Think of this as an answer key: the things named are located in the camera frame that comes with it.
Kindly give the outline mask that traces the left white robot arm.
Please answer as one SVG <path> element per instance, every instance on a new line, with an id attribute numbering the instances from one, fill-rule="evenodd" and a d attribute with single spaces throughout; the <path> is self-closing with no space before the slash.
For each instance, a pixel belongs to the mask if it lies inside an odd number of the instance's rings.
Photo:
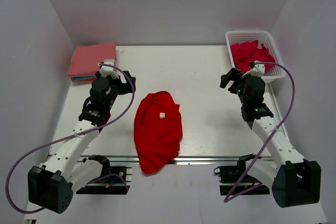
<path id="1" fill-rule="evenodd" d="M 77 166 L 77 161 L 88 145 L 101 133 L 111 116 L 111 108 L 117 97 L 135 94 L 136 78 L 128 71 L 119 75 L 96 73 L 89 97 L 83 103 L 78 121 L 68 140 L 46 162 L 32 167 L 28 172 L 28 199 L 31 203 L 63 213 L 70 205 L 74 194 L 86 184 L 110 178 L 108 158 L 92 155 Z"/>

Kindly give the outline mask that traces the red t shirt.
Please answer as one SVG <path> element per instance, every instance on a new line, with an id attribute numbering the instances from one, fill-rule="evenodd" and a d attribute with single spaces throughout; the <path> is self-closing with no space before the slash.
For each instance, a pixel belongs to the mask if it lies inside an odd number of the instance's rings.
<path id="1" fill-rule="evenodd" d="M 134 118 L 134 143 L 141 171 L 155 174 L 176 158 L 182 137 L 180 105 L 167 91 L 149 93 Z"/>

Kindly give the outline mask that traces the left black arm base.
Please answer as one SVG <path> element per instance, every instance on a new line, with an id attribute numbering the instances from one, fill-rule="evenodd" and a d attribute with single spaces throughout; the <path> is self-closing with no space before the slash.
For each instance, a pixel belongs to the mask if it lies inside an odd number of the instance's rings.
<path id="1" fill-rule="evenodd" d="M 97 177 L 99 179 L 95 183 L 89 183 L 85 187 L 80 188 L 76 194 L 78 195 L 126 195 L 128 190 L 119 178 L 121 177 L 130 189 L 132 168 L 121 165 L 112 165 L 109 159 L 102 159 L 102 171 Z"/>

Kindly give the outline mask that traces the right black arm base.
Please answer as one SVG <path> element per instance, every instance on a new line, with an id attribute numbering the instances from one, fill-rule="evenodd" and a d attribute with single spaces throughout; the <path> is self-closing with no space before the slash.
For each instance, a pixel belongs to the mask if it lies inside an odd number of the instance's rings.
<path id="1" fill-rule="evenodd" d="M 236 165 L 217 166 L 213 172 L 219 177 L 219 192 L 221 196 L 226 196 L 231 187 L 240 178 L 241 174 L 245 171 L 246 162 L 252 160 L 255 154 L 249 154 L 239 157 Z M 240 184 L 235 188 L 233 194 L 237 194 L 255 185 L 260 184 L 256 178 L 246 175 Z"/>

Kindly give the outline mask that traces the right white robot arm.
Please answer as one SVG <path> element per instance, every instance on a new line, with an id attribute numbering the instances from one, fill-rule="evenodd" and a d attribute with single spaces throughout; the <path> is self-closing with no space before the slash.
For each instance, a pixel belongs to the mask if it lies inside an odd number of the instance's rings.
<path id="1" fill-rule="evenodd" d="M 279 131 L 281 124 L 264 103 L 264 72 L 261 64 L 247 73 L 231 68 L 221 76 L 220 87 L 233 83 L 228 90 L 238 95 L 243 120 L 261 139 L 261 148 L 268 150 L 276 166 L 265 162 L 258 152 L 239 157 L 235 166 L 219 166 L 214 174 L 222 184 L 233 184 L 225 193 L 225 201 L 266 187 L 281 208 L 316 204 L 320 200 L 321 167 L 316 161 L 307 160 Z"/>

